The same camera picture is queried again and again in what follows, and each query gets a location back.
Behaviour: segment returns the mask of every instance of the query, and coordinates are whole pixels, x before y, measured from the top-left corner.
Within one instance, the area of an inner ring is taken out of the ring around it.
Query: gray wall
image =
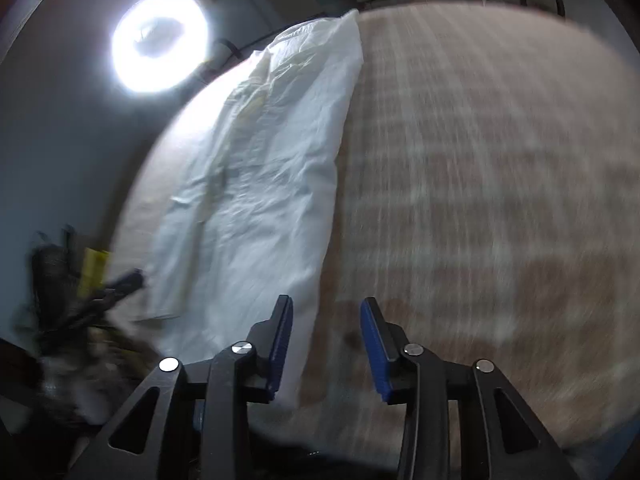
[[[564,6],[568,19],[601,37],[630,66],[640,72],[640,54],[604,0],[564,0]]]
[[[137,0],[44,0],[0,64],[0,337],[30,300],[26,255],[69,222],[98,237],[180,95],[128,95],[110,37]]]

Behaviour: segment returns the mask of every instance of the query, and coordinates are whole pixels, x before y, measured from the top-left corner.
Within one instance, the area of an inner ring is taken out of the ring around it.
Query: blue gripper pad
[[[382,400],[388,402],[391,396],[389,362],[382,345],[380,332],[366,300],[360,304],[360,331],[367,349],[367,356],[369,356],[369,365],[373,381],[376,384],[376,391],[382,396]]]
[[[289,338],[291,336],[291,327],[293,326],[293,301],[287,298],[284,306],[278,329],[274,338],[273,347],[269,354],[270,375],[267,380],[267,391],[269,398],[273,400],[276,392],[280,388],[280,380],[282,371],[284,370],[284,361],[287,357],[287,348],[289,347]]]

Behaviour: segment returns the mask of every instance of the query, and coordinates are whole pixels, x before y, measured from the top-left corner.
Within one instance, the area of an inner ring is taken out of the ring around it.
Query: checkered bedsheet
[[[590,33],[513,7],[360,16],[364,66],[302,407],[271,431],[393,464],[358,305],[503,370],[559,443],[640,404],[640,79]],[[453,437],[455,451],[457,441]]]

